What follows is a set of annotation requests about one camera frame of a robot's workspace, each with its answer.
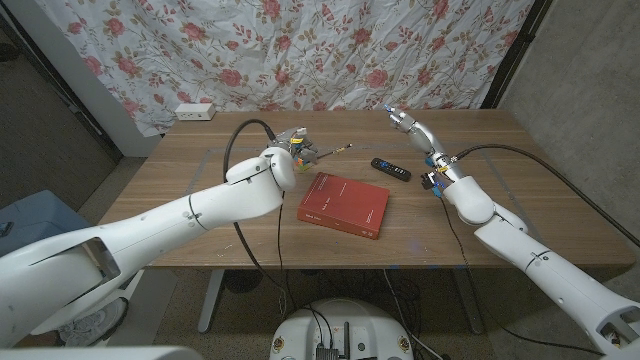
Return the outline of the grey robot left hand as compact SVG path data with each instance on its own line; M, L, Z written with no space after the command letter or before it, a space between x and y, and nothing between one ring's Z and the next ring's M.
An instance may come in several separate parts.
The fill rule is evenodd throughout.
M276 134L268 146L286 150L300 172L305 172L318 163L318 149L309 138L306 127L294 127Z

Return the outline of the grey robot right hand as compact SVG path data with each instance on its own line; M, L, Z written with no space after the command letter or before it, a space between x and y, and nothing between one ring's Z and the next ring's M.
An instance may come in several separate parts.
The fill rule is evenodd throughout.
M411 145L425 155L425 163L430 171L422 175L422 184L427 190L444 190L466 177L426 125L392 106L384 105L384 110L388 113L391 127L406 134Z

